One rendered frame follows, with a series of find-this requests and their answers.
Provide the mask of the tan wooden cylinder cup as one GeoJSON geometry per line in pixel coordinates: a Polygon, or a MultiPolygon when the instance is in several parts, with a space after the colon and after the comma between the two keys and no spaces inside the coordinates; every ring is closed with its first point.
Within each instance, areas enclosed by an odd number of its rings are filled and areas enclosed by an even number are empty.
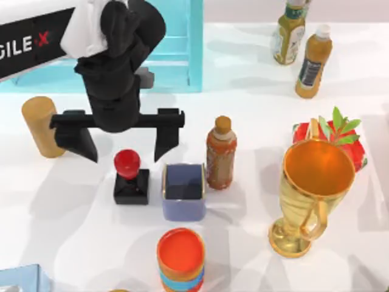
{"type": "Polygon", "coordinates": [[[21,108],[24,120],[31,132],[40,154],[46,158],[57,158],[65,153],[55,142],[51,118],[57,109],[49,97],[36,96],[25,101],[21,108]]]}

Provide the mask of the red and black stamp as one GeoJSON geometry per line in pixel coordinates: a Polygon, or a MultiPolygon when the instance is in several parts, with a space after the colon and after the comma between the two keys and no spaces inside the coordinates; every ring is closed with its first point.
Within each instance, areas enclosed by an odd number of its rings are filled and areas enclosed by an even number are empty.
{"type": "Polygon", "coordinates": [[[141,169],[138,153],[131,149],[119,151],[114,157],[117,172],[114,201],[122,205],[147,205],[150,170],[141,169]]]}

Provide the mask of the brown bottle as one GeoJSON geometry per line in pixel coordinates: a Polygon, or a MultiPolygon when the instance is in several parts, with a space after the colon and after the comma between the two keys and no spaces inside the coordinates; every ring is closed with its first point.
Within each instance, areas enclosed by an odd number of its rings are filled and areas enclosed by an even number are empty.
{"type": "Polygon", "coordinates": [[[209,187],[226,189],[233,179],[233,166],[237,136],[232,130],[232,121],[227,116],[215,119],[215,126],[207,136],[206,178],[209,187]]]}

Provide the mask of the blue square pot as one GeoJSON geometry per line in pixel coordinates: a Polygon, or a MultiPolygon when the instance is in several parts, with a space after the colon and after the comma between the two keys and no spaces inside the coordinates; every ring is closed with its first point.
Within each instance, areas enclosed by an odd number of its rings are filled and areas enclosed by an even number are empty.
{"type": "Polygon", "coordinates": [[[202,164],[167,164],[162,174],[162,209],[168,221],[201,221],[206,213],[202,164]]]}

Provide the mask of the light blue rack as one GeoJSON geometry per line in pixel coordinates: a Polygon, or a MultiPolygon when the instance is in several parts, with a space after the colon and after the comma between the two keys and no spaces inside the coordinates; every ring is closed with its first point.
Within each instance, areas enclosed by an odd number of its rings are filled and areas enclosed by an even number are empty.
{"type": "MultiPolygon", "coordinates": [[[[155,74],[154,92],[202,89],[203,0],[147,0],[162,14],[167,33],[144,62],[155,74]]],[[[36,15],[72,9],[78,0],[0,0],[0,29],[36,15]]],[[[1,93],[83,93],[75,60],[62,58],[0,82],[1,93]]]]}

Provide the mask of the orange striped cup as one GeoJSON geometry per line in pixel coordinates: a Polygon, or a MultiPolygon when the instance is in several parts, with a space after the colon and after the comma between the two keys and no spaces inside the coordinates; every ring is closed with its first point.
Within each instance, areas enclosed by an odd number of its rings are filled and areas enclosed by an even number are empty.
{"type": "Polygon", "coordinates": [[[205,245],[195,231],[175,228],[157,244],[160,279],[166,292],[199,292],[204,282],[205,245]]]}

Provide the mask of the light blue box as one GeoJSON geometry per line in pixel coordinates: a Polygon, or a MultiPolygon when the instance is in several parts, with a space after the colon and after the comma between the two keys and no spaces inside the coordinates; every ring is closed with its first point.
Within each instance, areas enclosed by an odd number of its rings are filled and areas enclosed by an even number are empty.
{"type": "Polygon", "coordinates": [[[4,269],[0,292],[52,292],[52,281],[39,264],[4,269]]]}

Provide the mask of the gold trophy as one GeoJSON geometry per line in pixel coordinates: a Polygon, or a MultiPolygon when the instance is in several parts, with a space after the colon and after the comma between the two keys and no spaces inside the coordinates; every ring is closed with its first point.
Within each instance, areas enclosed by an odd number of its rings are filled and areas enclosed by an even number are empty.
{"type": "Polygon", "coordinates": [[[279,196],[283,216],[268,232],[271,246],[283,257],[298,258],[309,251],[355,178],[347,153],[319,135],[320,124],[311,119],[306,138],[290,146],[283,158],[279,196]]]}

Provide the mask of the green and yellow bottle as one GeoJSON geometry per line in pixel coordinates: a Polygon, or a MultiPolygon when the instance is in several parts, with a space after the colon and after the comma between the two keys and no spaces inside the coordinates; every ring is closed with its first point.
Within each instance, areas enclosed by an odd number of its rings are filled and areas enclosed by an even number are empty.
{"type": "Polygon", "coordinates": [[[297,57],[305,32],[305,4],[306,0],[287,0],[284,14],[278,19],[271,48],[279,64],[292,64],[297,57]]]}

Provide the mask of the yellow bottle with white cap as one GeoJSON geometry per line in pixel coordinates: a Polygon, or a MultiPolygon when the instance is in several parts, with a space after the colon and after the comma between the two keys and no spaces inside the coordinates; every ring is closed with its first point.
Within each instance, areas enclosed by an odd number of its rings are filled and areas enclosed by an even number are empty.
{"type": "Polygon", "coordinates": [[[304,99],[311,99],[318,92],[325,64],[332,51],[330,32],[327,24],[321,24],[306,42],[305,57],[295,85],[295,92],[304,99]]]}

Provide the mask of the red pot with green plant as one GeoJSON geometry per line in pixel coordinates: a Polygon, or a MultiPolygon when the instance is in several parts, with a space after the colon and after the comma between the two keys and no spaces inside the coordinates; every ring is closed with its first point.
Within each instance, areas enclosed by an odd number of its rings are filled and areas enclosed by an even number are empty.
{"type": "Polygon", "coordinates": [[[365,150],[356,133],[360,124],[361,120],[348,119],[335,106],[330,120],[319,116],[315,125],[310,122],[295,124],[292,142],[314,139],[308,150],[313,152],[310,157],[320,170],[341,175],[358,172],[367,164],[365,150]]]}

